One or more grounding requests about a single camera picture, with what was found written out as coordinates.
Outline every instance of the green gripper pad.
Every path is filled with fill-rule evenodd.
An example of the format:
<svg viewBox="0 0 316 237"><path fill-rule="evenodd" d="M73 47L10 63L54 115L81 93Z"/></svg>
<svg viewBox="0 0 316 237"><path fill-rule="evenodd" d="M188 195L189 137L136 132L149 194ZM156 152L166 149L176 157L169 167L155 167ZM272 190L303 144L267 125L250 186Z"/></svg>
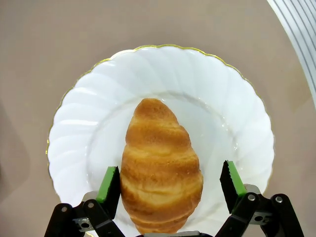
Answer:
<svg viewBox="0 0 316 237"><path fill-rule="evenodd" d="M119 168L109 166L101 183L96 200L111 219L114 219L120 196Z"/></svg>
<svg viewBox="0 0 316 237"><path fill-rule="evenodd" d="M247 193L234 162L224 162L220 181L227 208L231 213L238 201Z"/></svg>

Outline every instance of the plate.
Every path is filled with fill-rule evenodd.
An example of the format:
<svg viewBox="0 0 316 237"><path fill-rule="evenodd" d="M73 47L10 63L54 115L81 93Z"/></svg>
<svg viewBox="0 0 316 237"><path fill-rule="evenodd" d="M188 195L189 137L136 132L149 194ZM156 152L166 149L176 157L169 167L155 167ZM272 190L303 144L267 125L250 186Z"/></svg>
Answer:
<svg viewBox="0 0 316 237"><path fill-rule="evenodd" d="M49 173L62 202L78 205L120 167L125 135L143 98L157 98L190 135L204 176L201 202L180 231L215 235L229 213L220 186L224 160L244 183L266 189L274 136L251 84L217 56L176 45L147 45L97 63L64 96L49 133ZM119 201L115 223L139 235Z"/></svg>

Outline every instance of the pastry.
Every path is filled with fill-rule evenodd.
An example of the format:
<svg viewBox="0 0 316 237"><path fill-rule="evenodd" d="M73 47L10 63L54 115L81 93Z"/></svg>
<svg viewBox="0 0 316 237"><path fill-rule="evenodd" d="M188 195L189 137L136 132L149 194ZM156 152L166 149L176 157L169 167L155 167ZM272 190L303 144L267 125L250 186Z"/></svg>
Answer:
<svg viewBox="0 0 316 237"><path fill-rule="evenodd" d="M188 133L158 99L143 99L126 133L125 210L141 233L175 233L198 205L203 176Z"/></svg>

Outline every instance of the golden brown bread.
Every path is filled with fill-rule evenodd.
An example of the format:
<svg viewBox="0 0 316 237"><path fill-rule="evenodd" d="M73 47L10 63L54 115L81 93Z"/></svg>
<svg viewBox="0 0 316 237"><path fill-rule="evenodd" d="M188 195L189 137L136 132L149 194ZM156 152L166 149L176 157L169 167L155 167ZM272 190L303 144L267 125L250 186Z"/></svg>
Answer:
<svg viewBox="0 0 316 237"><path fill-rule="evenodd" d="M175 233L203 188L188 133L160 100L144 99L126 133L120 172L123 205L144 233Z"/></svg>

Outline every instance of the beige tabletop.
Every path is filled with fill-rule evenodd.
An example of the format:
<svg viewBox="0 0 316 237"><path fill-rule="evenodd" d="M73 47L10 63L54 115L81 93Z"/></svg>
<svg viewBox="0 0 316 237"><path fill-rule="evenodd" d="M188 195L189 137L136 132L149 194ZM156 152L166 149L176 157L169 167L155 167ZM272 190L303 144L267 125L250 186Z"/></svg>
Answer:
<svg viewBox="0 0 316 237"><path fill-rule="evenodd" d="M265 194L287 194L305 236L315 235L315 108L295 51L267 2L1 0L1 237L42 237L59 202L45 149L67 89L117 51L164 43L218 55L252 82L276 138Z"/></svg>

